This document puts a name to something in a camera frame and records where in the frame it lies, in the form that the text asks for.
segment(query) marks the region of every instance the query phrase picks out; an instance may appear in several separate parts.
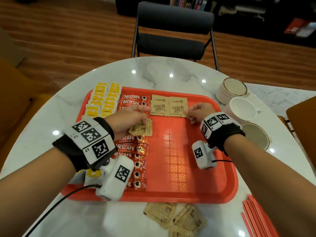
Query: cable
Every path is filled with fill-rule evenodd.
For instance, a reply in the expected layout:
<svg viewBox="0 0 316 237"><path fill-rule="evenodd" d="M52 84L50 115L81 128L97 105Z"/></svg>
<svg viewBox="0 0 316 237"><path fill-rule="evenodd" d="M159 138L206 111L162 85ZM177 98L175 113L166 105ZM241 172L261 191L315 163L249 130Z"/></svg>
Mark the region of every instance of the cable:
<svg viewBox="0 0 316 237"><path fill-rule="evenodd" d="M218 162L218 161L225 161L225 162L231 162L232 163L232 161L231 160L227 160L227 159L217 159L217 160L212 160L212 162L214 163L214 162Z"/></svg>
<svg viewBox="0 0 316 237"><path fill-rule="evenodd" d="M76 192L78 192L78 191L81 191L81 190L83 190L83 189L89 188L89 187L97 187L97 188L100 188L101 185L99 185L99 184L86 185L86 186L80 187L80 188L78 188L78 189L76 189L76 190L70 192L68 195L65 195L65 196L64 196L63 198L61 198L56 204L54 204L53 207L51 207L51 208L49 209L49 211L47 211L47 212L45 213L45 215L43 215L43 217L33 226L33 228L32 228L24 237L30 236L30 234L31 234L31 233L35 230L35 228L43 221L43 219L45 219L46 216L47 216L53 209L55 209L56 206L59 205L63 200L67 199L70 195L72 195L72 194L74 194L74 193L76 193Z"/></svg>

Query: person's left arm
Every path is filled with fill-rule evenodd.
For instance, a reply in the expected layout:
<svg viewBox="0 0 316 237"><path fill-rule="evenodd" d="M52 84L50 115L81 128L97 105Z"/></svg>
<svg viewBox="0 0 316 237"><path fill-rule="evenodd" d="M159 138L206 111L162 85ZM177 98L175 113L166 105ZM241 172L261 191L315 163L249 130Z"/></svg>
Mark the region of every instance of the person's left arm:
<svg viewBox="0 0 316 237"><path fill-rule="evenodd" d="M128 135L137 122L146 123L150 107L131 105L105 118L115 139ZM75 175L67 155L53 147L0 180L0 236L22 236Z"/></svg>

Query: hand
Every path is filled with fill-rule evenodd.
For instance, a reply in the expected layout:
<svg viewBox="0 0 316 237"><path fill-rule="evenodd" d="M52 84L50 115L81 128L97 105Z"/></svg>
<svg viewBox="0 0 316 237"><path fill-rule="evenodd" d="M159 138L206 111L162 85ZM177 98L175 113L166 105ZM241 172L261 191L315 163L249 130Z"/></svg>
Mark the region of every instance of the hand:
<svg viewBox="0 0 316 237"><path fill-rule="evenodd" d="M184 111L184 114L188 116L187 118L191 121L192 124L197 124L202 122L205 117L215 112L216 111L210 103L200 102L193 106L190 106L187 111Z"/></svg>
<svg viewBox="0 0 316 237"><path fill-rule="evenodd" d="M115 141L127 136L129 128L139 121L147 124L146 113L138 111L151 111L151 107L134 104L104 118L114 132Z"/></svg>

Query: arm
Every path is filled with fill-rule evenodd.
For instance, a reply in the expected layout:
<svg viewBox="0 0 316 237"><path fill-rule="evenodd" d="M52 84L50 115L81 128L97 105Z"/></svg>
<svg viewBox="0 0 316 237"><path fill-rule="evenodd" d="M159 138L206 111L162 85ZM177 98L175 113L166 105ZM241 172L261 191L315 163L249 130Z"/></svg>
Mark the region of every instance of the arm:
<svg viewBox="0 0 316 237"><path fill-rule="evenodd" d="M192 124L215 110L198 103L185 113ZM242 135L232 135L224 149L281 236L315 236L316 187L289 166Z"/></svg>
<svg viewBox="0 0 316 237"><path fill-rule="evenodd" d="M115 139L123 138L137 122L147 121L150 107L131 105L105 118ZM67 155L57 148L0 180L0 236L22 236L75 175Z"/></svg>

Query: black chair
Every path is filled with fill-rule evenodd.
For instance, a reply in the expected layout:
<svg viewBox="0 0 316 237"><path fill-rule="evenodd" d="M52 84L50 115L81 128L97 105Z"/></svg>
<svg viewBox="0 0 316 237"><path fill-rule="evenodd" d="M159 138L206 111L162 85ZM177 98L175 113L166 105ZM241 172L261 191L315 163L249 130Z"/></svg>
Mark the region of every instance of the black chair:
<svg viewBox="0 0 316 237"><path fill-rule="evenodd" d="M219 71L213 22L214 14L210 12L142 1L138 4L132 57L135 57L137 47L138 57L141 52L196 61L203 57L205 48L211 42L215 67ZM139 26L204 35L210 33L210 39L204 45L200 41L138 33Z"/></svg>

